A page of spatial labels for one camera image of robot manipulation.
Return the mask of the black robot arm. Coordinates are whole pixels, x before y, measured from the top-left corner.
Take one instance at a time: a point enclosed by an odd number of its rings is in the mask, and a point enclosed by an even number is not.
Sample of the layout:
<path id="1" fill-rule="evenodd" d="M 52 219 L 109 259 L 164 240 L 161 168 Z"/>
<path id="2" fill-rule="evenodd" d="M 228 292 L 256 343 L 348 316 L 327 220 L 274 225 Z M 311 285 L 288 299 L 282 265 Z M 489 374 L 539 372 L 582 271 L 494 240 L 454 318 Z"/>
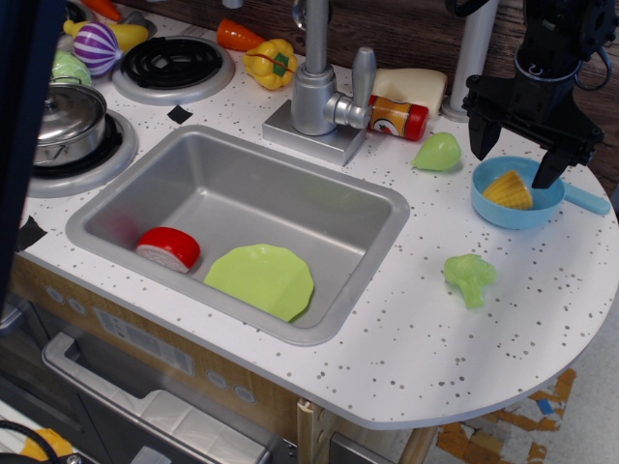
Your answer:
<path id="1" fill-rule="evenodd" d="M 516 50 L 512 78 L 471 75 L 463 101 L 473 154 L 483 160 L 501 130 L 546 150 L 535 189 L 551 187 L 567 167 L 587 164 L 604 132 L 574 99 L 578 74 L 593 55 L 605 56 L 615 40 L 618 15 L 612 1 L 527 1 L 526 31 Z"/>

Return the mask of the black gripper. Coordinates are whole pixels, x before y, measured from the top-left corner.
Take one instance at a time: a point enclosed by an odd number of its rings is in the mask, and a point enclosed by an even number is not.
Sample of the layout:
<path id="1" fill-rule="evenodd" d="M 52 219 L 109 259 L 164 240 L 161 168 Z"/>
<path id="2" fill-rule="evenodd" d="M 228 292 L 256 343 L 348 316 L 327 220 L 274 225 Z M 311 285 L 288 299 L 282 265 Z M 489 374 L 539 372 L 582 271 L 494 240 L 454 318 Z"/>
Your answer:
<path id="1" fill-rule="evenodd" d="M 472 153 L 484 160 L 501 130 L 511 131 L 547 150 L 532 183 L 550 188 L 577 155 L 591 155 L 604 131 L 575 103 L 569 79 L 543 82 L 519 73 L 512 78 L 471 75 L 463 100 Z"/>

